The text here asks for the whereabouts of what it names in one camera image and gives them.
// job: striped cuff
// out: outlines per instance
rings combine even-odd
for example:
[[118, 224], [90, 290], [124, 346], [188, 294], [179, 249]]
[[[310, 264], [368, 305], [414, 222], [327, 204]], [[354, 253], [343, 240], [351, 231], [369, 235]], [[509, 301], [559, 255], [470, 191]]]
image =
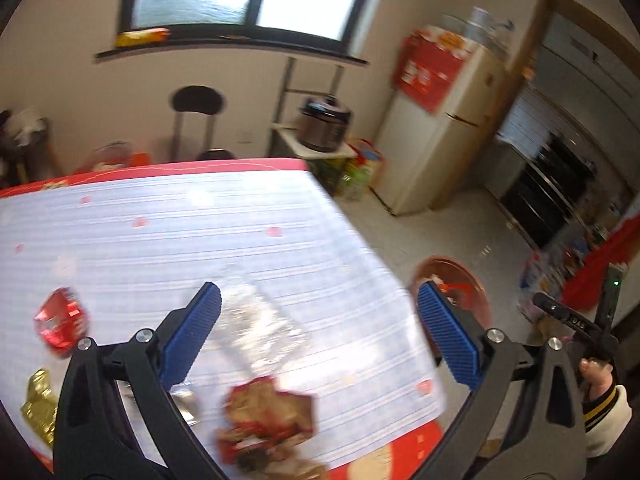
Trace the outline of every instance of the striped cuff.
[[595, 400], [582, 403], [582, 413], [584, 414], [584, 428], [591, 431], [615, 406], [620, 393], [616, 385], [612, 383], [610, 388]]

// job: metal screw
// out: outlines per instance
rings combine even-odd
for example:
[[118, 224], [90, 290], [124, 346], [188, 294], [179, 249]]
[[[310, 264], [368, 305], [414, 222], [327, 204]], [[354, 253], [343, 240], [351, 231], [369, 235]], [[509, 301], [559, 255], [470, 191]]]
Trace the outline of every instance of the metal screw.
[[78, 341], [78, 348], [81, 350], [88, 350], [89, 346], [91, 346], [91, 340], [88, 337], [83, 337]]
[[486, 333], [489, 341], [493, 341], [494, 343], [501, 343], [504, 341], [504, 332], [498, 330], [497, 328], [492, 328]]
[[154, 336], [154, 333], [151, 332], [148, 328], [143, 328], [136, 334], [136, 341], [140, 341], [141, 343], [148, 343], [151, 341], [151, 338]]
[[559, 350], [562, 348], [562, 341], [560, 341], [557, 337], [552, 337], [546, 344], [551, 346], [554, 350]]

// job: human hand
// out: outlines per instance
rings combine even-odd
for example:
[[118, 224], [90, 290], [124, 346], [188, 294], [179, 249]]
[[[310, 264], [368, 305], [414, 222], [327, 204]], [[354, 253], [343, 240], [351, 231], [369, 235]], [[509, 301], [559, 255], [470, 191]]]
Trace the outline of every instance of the human hand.
[[613, 366], [597, 360], [582, 359], [578, 366], [584, 380], [589, 384], [589, 400], [595, 400], [606, 393], [613, 383]]

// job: window sill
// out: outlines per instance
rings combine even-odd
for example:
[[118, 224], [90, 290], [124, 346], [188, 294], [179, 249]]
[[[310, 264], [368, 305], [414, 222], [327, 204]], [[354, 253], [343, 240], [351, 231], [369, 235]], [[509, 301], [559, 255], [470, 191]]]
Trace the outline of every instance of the window sill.
[[267, 40], [246, 40], [244, 38], [211, 38], [208, 40], [167, 40], [162, 43], [147, 43], [136, 46], [126, 46], [114, 48], [113, 50], [105, 50], [95, 54], [95, 60], [102, 62], [108, 59], [135, 56], [137, 54], [145, 54], [147, 52], [165, 52], [169, 50], [183, 50], [187, 48], [247, 48], [252, 50], [271, 50], [276, 52], [285, 52], [287, 54], [303, 54], [305, 56], [320, 57], [323, 59], [333, 60], [345, 64], [355, 66], [368, 66], [369, 61], [348, 54], [340, 54], [315, 48], [312, 46], [297, 45], [290, 43], [281, 43], [278, 41]]

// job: red cloth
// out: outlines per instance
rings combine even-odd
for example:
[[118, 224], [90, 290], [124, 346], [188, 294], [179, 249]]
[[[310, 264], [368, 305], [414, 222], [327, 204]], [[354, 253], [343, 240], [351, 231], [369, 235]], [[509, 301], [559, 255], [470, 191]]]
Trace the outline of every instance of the red cloth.
[[393, 81], [433, 114], [474, 48], [473, 42], [438, 27], [415, 31], [404, 39]]
[[561, 302], [574, 310], [591, 310], [596, 306], [607, 267], [628, 264], [639, 236], [640, 215], [625, 221], [599, 248], [587, 254], [584, 267], [566, 282]]

